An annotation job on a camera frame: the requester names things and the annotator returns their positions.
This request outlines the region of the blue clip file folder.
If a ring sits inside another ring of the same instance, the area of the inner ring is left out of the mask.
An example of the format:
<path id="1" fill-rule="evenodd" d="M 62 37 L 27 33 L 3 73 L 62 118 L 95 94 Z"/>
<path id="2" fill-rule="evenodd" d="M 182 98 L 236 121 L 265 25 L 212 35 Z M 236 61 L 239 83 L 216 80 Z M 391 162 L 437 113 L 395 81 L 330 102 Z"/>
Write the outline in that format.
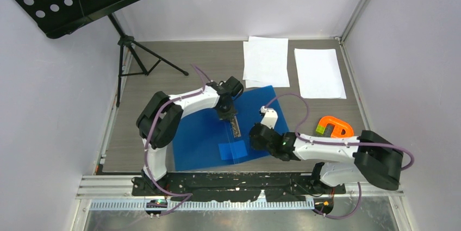
<path id="1" fill-rule="evenodd" d="M 236 117 L 241 137 L 233 135 L 229 121 L 219 120 L 216 110 L 205 109 L 181 119 L 172 142 L 175 169 L 198 170 L 227 166 L 269 156 L 267 151 L 251 147 L 249 132 L 262 120 L 260 108 L 267 103 L 278 114 L 275 131 L 289 131 L 278 101 L 272 101 L 276 93 L 272 86 L 244 92 L 235 102 Z"/>

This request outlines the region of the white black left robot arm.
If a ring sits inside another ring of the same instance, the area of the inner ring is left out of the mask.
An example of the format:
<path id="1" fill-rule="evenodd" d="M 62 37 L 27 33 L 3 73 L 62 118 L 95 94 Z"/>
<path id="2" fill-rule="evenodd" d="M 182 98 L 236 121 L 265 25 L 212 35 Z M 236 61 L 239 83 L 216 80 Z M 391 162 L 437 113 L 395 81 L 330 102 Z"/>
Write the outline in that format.
<path id="1" fill-rule="evenodd" d="M 233 136 L 241 137 L 234 101 L 243 90 L 242 83 L 231 76 L 224 82 L 206 82 L 197 90 L 179 95 L 162 91 L 153 95 L 136 121 L 145 152 L 141 175 L 148 191 L 161 195 L 166 190 L 166 146 L 175 137 L 183 117 L 214 109 L 219 120 L 230 122 Z"/>

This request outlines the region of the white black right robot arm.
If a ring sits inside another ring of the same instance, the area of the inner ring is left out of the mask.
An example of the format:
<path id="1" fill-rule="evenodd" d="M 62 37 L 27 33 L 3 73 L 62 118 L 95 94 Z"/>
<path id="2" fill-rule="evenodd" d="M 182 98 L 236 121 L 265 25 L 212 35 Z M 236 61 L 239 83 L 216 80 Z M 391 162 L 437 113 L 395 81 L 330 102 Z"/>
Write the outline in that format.
<path id="1" fill-rule="evenodd" d="M 316 160 L 310 186 L 317 193 L 347 183 L 368 182 L 395 191 L 400 185 L 403 152 L 373 131 L 350 138 L 314 137 L 294 132 L 277 133 L 257 123 L 249 133 L 253 149 L 269 152 L 282 161 Z"/>

